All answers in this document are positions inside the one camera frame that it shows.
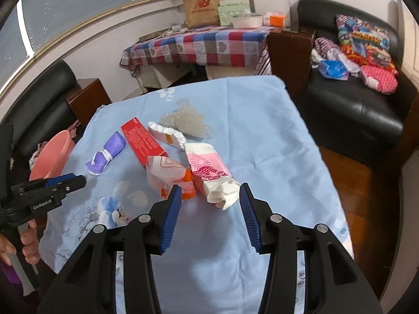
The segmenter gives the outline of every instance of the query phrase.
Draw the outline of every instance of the light blue tablecloth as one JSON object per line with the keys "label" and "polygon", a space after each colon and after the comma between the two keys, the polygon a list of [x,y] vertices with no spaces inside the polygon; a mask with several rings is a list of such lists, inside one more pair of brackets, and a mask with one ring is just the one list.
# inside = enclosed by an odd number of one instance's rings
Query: light blue tablecloth
{"label": "light blue tablecloth", "polygon": [[[339,196],[284,83],[274,76],[211,80],[173,87],[100,108],[71,153],[64,173],[87,178],[48,214],[40,243],[42,259],[58,272],[78,243],[99,221],[103,205],[128,218],[146,213],[159,200],[147,186],[145,169],[127,144],[98,177],[87,173],[92,159],[120,126],[137,117],[149,121],[177,109],[188,98],[213,128],[214,146],[235,178],[248,182],[256,198],[294,224],[327,224],[353,254]],[[162,144],[170,157],[187,166],[184,152]],[[180,210],[171,247],[153,257],[164,314],[255,314],[266,278],[269,256],[250,245],[239,203],[222,211],[203,198],[186,201]],[[304,257],[298,255],[296,312],[303,312]],[[118,263],[118,312],[124,312],[122,262]]]}

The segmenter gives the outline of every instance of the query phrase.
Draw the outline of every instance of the paper bag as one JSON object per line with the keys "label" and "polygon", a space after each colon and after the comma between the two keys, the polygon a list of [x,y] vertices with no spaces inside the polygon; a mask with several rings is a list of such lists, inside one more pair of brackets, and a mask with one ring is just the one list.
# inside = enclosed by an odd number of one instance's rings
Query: paper bag
{"label": "paper bag", "polygon": [[220,1],[222,0],[183,0],[188,27],[219,25]]}

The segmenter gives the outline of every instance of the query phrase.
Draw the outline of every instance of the white string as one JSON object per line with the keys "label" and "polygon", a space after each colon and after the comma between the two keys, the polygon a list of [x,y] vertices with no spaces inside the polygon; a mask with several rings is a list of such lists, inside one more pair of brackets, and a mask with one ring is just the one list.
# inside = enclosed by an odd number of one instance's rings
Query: white string
{"label": "white string", "polygon": [[103,168],[106,168],[106,167],[108,166],[108,164],[110,163],[110,161],[114,158],[114,157],[112,157],[112,155],[109,153],[109,151],[108,151],[108,150],[106,150],[106,149],[101,149],[100,151],[96,152],[96,153],[95,153],[95,155],[94,155],[94,156],[93,156],[93,158],[92,158],[91,164],[92,164],[92,165],[95,165],[95,158],[96,158],[96,155],[97,155],[99,152],[100,152],[100,153],[102,153],[103,157],[105,157],[105,159],[106,159],[106,164],[105,164],[105,166],[103,167]]}

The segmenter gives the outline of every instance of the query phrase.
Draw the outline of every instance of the blue plastic bag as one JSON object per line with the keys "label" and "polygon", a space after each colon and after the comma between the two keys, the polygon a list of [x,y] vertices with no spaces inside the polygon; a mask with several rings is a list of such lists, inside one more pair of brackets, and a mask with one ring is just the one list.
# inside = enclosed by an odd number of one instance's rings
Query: blue plastic bag
{"label": "blue plastic bag", "polygon": [[337,60],[323,60],[318,66],[321,75],[327,79],[348,80],[349,72],[342,62]]}

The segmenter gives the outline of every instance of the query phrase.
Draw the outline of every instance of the red box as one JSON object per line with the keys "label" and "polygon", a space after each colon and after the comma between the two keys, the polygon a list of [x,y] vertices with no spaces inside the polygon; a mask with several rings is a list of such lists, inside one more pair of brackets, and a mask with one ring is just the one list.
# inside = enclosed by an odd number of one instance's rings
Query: red box
{"label": "red box", "polygon": [[163,150],[137,118],[132,118],[129,122],[123,124],[121,130],[143,166],[146,166],[148,156],[168,157],[167,152]]}

